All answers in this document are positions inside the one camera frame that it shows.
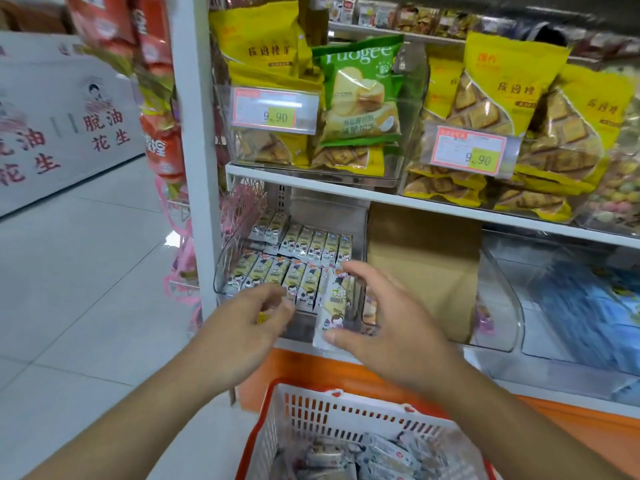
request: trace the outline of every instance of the cardboard sheet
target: cardboard sheet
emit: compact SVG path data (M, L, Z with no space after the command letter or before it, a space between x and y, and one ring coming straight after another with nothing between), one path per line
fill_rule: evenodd
M482 222L373 202L367 261L420 297L447 338L472 334Z

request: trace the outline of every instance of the right arm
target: right arm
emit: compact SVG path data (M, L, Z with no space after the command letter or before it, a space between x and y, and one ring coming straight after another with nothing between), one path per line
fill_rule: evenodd
M383 379L437 402L505 480L629 480L603 457L477 371L400 283L344 262L378 299L380 333L330 330L325 338Z

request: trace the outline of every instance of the price tag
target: price tag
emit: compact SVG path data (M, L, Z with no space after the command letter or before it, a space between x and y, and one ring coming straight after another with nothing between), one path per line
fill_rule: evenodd
M431 163L495 176L506 142L506 136L438 126Z
M314 93L232 88L232 126L315 134L318 104Z

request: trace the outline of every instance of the left arm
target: left arm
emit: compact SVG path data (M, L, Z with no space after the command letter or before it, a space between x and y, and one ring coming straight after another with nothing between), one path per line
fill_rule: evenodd
M219 306L178 355L23 480L146 478L204 405L260 366L293 316L283 296L265 284ZM255 323L278 303L267 322Z

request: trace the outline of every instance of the floor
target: floor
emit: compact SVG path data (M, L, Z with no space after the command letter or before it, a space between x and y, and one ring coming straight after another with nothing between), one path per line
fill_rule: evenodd
M187 343L190 309L162 286L175 245L144 159L0 221L0 480L28 473ZM256 419L215 398L150 478L233 478Z

